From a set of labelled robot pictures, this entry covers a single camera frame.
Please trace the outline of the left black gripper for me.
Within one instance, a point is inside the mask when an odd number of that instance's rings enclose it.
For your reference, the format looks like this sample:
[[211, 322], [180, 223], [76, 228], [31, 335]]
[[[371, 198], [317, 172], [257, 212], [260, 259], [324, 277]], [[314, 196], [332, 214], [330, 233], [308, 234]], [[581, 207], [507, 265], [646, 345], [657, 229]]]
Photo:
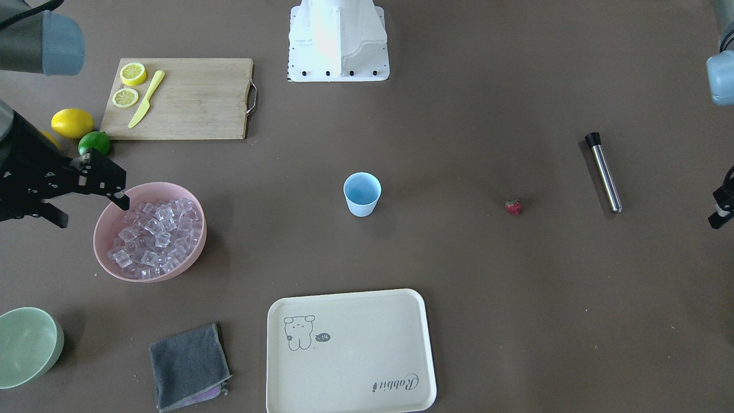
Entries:
[[733, 170], [734, 167], [727, 170], [724, 175], [723, 183], [717, 188], [714, 193], [714, 200], [716, 202], [716, 211], [708, 217], [708, 222], [711, 228], [719, 229], [726, 225], [732, 219], [732, 206], [733, 206]]

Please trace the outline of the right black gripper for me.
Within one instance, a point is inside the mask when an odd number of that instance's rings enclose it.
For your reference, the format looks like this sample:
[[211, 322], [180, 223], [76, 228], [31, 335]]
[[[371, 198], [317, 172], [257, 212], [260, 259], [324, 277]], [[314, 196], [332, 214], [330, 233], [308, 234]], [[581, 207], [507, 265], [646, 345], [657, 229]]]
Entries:
[[59, 228], [68, 215], [50, 199], [69, 193], [100, 195], [130, 209], [126, 171], [95, 149], [77, 158], [60, 154], [23, 116], [2, 109], [1, 220], [42, 217]]

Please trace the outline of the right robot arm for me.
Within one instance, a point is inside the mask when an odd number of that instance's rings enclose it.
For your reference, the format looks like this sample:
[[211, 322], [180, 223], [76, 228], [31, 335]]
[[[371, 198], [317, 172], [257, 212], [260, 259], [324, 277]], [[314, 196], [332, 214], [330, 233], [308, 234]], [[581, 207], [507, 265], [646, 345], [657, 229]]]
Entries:
[[[76, 21], [55, 12], [60, 1], [32, 7], [2, 2], [2, 70], [73, 76], [85, 60]], [[1, 104], [1, 219], [42, 217], [60, 228], [68, 215], [49, 201], [69, 193], [104, 196], [128, 210], [126, 171], [96, 149], [70, 158], [16, 110]]]

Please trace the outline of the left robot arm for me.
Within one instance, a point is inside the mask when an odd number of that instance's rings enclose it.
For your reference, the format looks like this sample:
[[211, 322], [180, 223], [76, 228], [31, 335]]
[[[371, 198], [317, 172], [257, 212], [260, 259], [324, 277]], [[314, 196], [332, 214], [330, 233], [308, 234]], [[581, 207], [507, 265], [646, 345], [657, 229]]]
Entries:
[[[718, 54], [708, 58], [710, 94], [714, 104], [722, 107], [733, 105], [733, 2], [713, 1], [713, 10], [719, 27]], [[719, 229], [732, 220], [733, 167], [727, 170], [723, 183], [713, 191], [716, 211], [708, 217], [711, 228]]]

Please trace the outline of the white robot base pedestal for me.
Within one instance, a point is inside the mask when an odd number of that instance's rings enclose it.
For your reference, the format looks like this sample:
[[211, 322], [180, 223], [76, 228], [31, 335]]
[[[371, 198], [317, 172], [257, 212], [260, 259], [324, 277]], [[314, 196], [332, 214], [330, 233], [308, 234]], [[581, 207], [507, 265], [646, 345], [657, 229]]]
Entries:
[[385, 81], [385, 11], [372, 1], [301, 1], [290, 10], [291, 82]]

